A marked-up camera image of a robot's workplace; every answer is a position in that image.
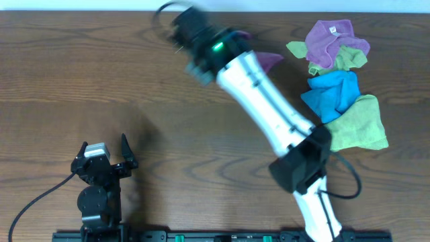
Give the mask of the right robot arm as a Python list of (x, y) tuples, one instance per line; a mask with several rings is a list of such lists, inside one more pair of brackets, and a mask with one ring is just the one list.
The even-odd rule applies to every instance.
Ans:
[(330, 132), (315, 126), (288, 103), (260, 65), (245, 33), (217, 28), (196, 7), (180, 13), (172, 26), (174, 40), (192, 56), (192, 73), (204, 82), (215, 81), (266, 136), (277, 156), (269, 171), (295, 197), (306, 234), (313, 241), (334, 241), (342, 226), (323, 194)]

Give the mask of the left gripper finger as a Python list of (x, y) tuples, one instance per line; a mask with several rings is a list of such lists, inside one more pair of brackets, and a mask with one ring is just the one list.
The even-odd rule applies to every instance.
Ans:
[(78, 154), (77, 154), (77, 158), (84, 158), (85, 157), (85, 149), (87, 146), (88, 146), (88, 143), (86, 141), (84, 141)]
[(138, 168), (138, 161), (136, 160), (124, 133), (122, 133), (121, 136), (121, 149), (125, 164), (127, 164), (130, 169)]

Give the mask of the pink purple microfiber cloth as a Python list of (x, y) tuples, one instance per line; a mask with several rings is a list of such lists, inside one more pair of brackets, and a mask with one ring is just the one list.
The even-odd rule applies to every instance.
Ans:
[[(252, 38), (252, 35), (245, 31), (237, 30), (236, 34), (238, 34), (241, 38), (244, 38), (245, 40), (250, 40)], [(276, 53), (256, 52), (255, 55), (262, 69), (266, 73), (268, 73), (272, 67), (284, 60), (284, 57), (282, 55)]]

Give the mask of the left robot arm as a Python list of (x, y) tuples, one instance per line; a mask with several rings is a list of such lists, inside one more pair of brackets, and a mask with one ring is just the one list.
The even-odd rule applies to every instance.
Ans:
[(71, 171), (88, 185), (77, 198), (82, 241), (129, 240), (128, 228), (121, 223), (120, 180), (132, 175), (138, 161), (125, 134), (121, 136), (121, 150), (124, 161), (112, 165), (105, 143), (84, 142), (71, 163)]

